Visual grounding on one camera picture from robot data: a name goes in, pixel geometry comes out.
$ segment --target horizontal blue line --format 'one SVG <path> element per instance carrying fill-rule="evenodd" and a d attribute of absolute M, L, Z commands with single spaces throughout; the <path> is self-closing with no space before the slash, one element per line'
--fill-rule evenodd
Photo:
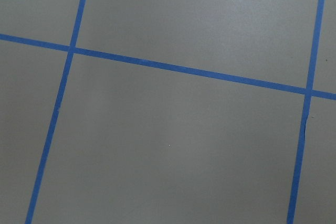
<path fill-rule="evenodd" d="M 59 50 L 59 51 L 65 51 L 65 52 L 69 50 L 69 46 L 50 43 L 50 42 L 44 42 L 44 41 L 34 40 L 34 39 L 26 39 L 26 38 L 21 38 L 21 37 L 6 35 L 6 34 L 0 34 L 0 39 L 11 41 L 11 42 L 16 42 L 20 44 L 36 46 L 36 47 L 43 47 L 43 48 L 49 48 L 49 49 L 54 49 L 54 50 Z"/>
<path fill-rule="evenodd" d="M 5 34 L 0 34 L 0 39 L 16 42 L 20 44 L 49 48 L 49 49 L 60 50 L 60 51 L 69 50 L 69 46 L 40 41 L 40 40 L 26 39 L 26 38 L 5 35 Z M 177 66 L 177 65 L 161 63 L 161 62 L 156 62 L 156 61 L 151 61 L 151 60 L 144 60 L 144 59 L 133 58 L 133 57 L 127 57 L 127 56 L 122 56 L 122 55 L 115 55 L 115 54 L 110 54 L 107 52 L 100 52 L 100 51 L 88 50 L 88 49 L 83 49 L 83 48 L 74 48 L 73 50 L 77 54 L 86 55 L 86 56 L 93 56 L 97 58 L 132 63 L 132 64 L 142 65 L 142 66 L 147 66 L 147 67 L 152 67 L 152 68 L 160 68 L 160 69 L 166 69 L 166 70 L 171 70 L 175 72 L 194 74 L 197 76 L 204 76 L 204 77 L 213 78 L 213 79 L 243 83 L 243 84 L 248 84 L 252 86 L 287 91 L 291 93 L 297 93 L 297 94 L 306 93 L 305 88 L 300 88 L 300 87 L 295 87 L 295 86 L 290 86 L 290 85 L 285 85 L 285 84 L 280 84 L 280 83 L 274 83 L 274 82 L 262 81 L 262 80 L 252 79 L 252 78 L 234 76 L 234 75 L 225 74 L 225 73 L 211 72 L 207 70 Z M 336 100 L 336 94 L 328 93 L 324 91 L 313 90 L 312 96 L 329 99 L 329 100 Z"/>

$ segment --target gray surface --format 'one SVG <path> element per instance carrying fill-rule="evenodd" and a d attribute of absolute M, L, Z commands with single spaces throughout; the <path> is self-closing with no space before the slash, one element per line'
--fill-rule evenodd
<path fill-rule="evenodd" d="M 314 88 L 336 93 L 336 0 L 325 0 Z"/>
<path fill-rule="evenodd" d="M 68 45 L 79 0 L 0 0 L 0 33 Z"/>
<path fill-rule="evenodd" d="M 302 102 L 75 55 L 33 223 L 285 223 Z"/>
<path fill-rule="evenodd" d="M 24 223 L 65 53 L 0 48 L 0 223 Z"/>
<path fill-rule="evenodd" d="M 305 87 L 317 0 L 87 0 L 79 47 Z"/>
<path fill-rule="evenodd" d="M 336 223 L 336 103 L 313 98 L 295 224 Z"/>

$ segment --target gray floor tile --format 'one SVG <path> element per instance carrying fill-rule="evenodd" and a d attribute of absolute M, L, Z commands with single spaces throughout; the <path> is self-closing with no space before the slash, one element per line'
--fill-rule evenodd
<path fill-rule="evenodd" d="M 336 0 L 325 0 L 314 88 L 336 93 Z"/>
<path fill-rule="evenodd" d="M 66 55 L 0 48 L 0 223 L 24 223 Z"/>
<path fill-rule="evenodd" d="M 312 100 L 307 123 L 297 224 L 336 223 L 336 104 Z"/>
<path fill-rule="evenodd" d="M 283 224 L 302 102 L 75 55 L 33 223 Z"/>
<path fill-rule="evenodd" d="M 87 0 L 78 46 L 306 85 L 317 0 Z"/>
<path fill-rule="evenodd" d="M 0 33 L 68 45 L 79 0 L 0 0 Z"/>

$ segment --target vertical blue line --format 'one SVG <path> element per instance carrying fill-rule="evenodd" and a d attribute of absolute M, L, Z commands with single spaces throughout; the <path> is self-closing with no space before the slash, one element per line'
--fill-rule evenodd
<path fill-rule="evenodd" d="M 59 109 L 61 107 L 61 103 L 62 103 L 62 100 L 63 100 L 64 91 L 65 91 L 65 87 L 66 87 L 66 84 L 67 84 L 68 75 L 69 75 L 69 71 L 70 71 L 70 67 L 71 67 L 71 63 L 72 63 L 72 58 L 74 56 L 73 50 L 76 46 L 78 33 L 79 33 L 79 28 L 80 28 L 80 23 L 81 23 L 82 16 L 83 16 L 85 2 L 86 2 L 86 0 L 80 0 L 79 1 L 76 20 L 75 20 L 75 24 L 74 24 L 74 27 L 73 27 L 74 29 L 72 31 L 72 36 L 71 36 L 70 47 L 69 47 L 67 59 L 66 59 L 65 65 L 64 65 L 63 74 L 62 74 L 62 77 L 61 77 L 61 82 L 60 82 L 60 85 L 59 85 L 53 114 L 51 116 L 50 125 L 49 125 L 49 129 L 48 129 L 45 145 L 44 145 L 44 148 L 43 148 L 40 164 L 38 166 L 37 175 L 36 175 L 35 184 L 34 184 L 34 189 L 33 189 L 32 195 L 31 195 L 25 224 L 31 224 L 31 222 L 33 220 L 33 215 L 34 215 L 34 211 L 35 211 L 35 207 L 36 207 L 38 193 L 39 193 L 39 190 L 40 190 L 40 187 L 41 187 L 41 182 L 42 182 L 42 178 L 43 178 L 43 174 L 44 174 L 44 169 L 46 167 L 48 154 L 49 154 L 49 150 L 50 150 L 50 147 L 51 147 L 51 142 L 52 142 L 54 131 L 55 131 L 55 128 L 56 128 L 58 113 L 59 113 Z"/>
<path fill-rule="evenodd" d="M 293 180 L 292 180 L 292 188 L 291 188 L 290 200 L 289 200 L 289 206 L 288 206 L 287 224 L 293 224 L 294 222 L 294 215 L 295 215 L 296 201 L 298 197 L 303 153 L 305 150 L 304 144 L 306 141 L 306 123 L 307 123 L 309 110 L 310 110 L 310 102 L 311 102 L 312 89 L 313 89 L 313 84 L 314 84 L 315 68 L 316 68 L 317 55 L 318 55 L 318 49 L 319 49 L 323 7 L 324 7 L 324 0 L 318 0 L 313 41 L 312 41 L 310 61 L 309 61 L 308 76 L 307 76 L 306 94 L 304 95 L 304 101 L 303 101 L 299 141 L 298 141 L 298 148 L 297 148 L 297 153 L 296 153 L 294 174 L 293 174 Z"/>

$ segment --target blue grid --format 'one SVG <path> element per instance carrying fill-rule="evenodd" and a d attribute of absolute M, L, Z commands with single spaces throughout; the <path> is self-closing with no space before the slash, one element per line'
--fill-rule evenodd
<path fill-rule="evenodd" d="M 294 174 L 293 174 L 293 180 L 292 180 L 292 188 L 291 188 L 291 193 L 290 193 L 288 215 L 287 215 L 287 224 L 293 224 L 298 189 L 299 189 L 302 159 L 303 159 L 303 153 L 304 153 L 306 122 L 307 122 L 307 118 L 309 115 L 311 98 L 319 97 L 319 98 L 324 98 L 324 99 L 329 99 L 329 100 L 336 100 L 335 93 L 324 92 L 324 91 L 313 89 L 314 74 L 315 74 L 315 68 L 317 64 L 319 39 L 320 39 L 320 33 L 321 33 L 324 0 L 318 0 L 312 47 L 311 47 L 310 62 L 309 62 L 309 69 L 308 69 L 308 76 L 307 76 L 307 84 L 305 88 L 290 86 L 290 85 L 281 84 L 281 83 L 257 80 L 257 79 L 252 79 L 252 78 L 246 78 L 246 77 L 241 77 L 241 76 L 235 76 L 231 74 L 218 73 L 218 72 L 212 72 L 212 71 L 207 71 L 207 70 L 202 70 L 202 69 L 195 69 L 195 68 L 183 67 L 183 66 L 178 66 L 178 65 L 172 65 L 172 64 L 162 63 L 162 62 L 157 62 L 157 61 L 127 57 L 127 56 L 122 56 L 122 55 L 115 55 L 115 54 L 111 54 L 108 52 L 100 52 L 100 51 L 95 51 L 95 50 L 77 48 L 76 42 L 77 42 L 77 38 L 79 34 L 79 28 L 80 28 L 80 24 L 82 20 L 85 2 L 86 0 L 80 0 L 79 2 L 77 16 L 76 16 L 75 24 L 73 27 L 72 37 L 71 37 L 69 46 L 55 44 L 55 43 L 46 42 L 46 41 L 21 38 L 21 37 L 6 35 L 6 34 L 0 34 L 1 40 L 67 52 L 67 58 L 66 58 L 63 74 L 61 77 L 61 82 L 59 85 L 59 90 L 57 93 L 53 114 L 51 116 L 50 125 L 48 129 L 43 153 L 40 159 L 39 168 L 38 168 L 37 175 L 36 175 L 33 193 L 30 199 L 30 204 L 29 204 L 25 224 L 31 224 L 32 219 L 33 219 L 34 210 L 35 210 L 35 206 L 36 206 L 36 202 L 37 202 L 37 198 L 39 194 L 39 189 L 41 186 L 41 181 L 43 178 L 44 169 L 46 166 L 49 150 L 51 147 L 53 134 L 56 128 L 58 113 L 59 113 L 59 109 L 61 107 L 62 99 L 64 96 L 68 74 L 71 68 L 71 63 L 72 63 L 74 54 L 92 56 L 92 57 L 126 62 L 126 63 L 136 64 L 136 65 L 143 65 L 143 66 L 147 66 L 151 68 L 165 69 L 165 70 L 170 70 L 170 71 L 175 71 L 175 72 L 193 74 L 197 76 L 203 76 L 203 77 L 225 80 L 225 81 L 230 81 L 230 82 L 237 82 L 241 84 L 247 84 L 247 85 L 263 87 L 263 88 L 268 88 L 268 89 L 275 89 L 275 90 L 286 91 L 286 92 L 291 92 L 291 93 L 303 94 L 304 102 L 303 102 L 302 117 L 301 117 L 301 123 L 300 123 L 298 148 L 297 148 L 296 162 L 295 162 L 295 168 L 294 168 Z"/>

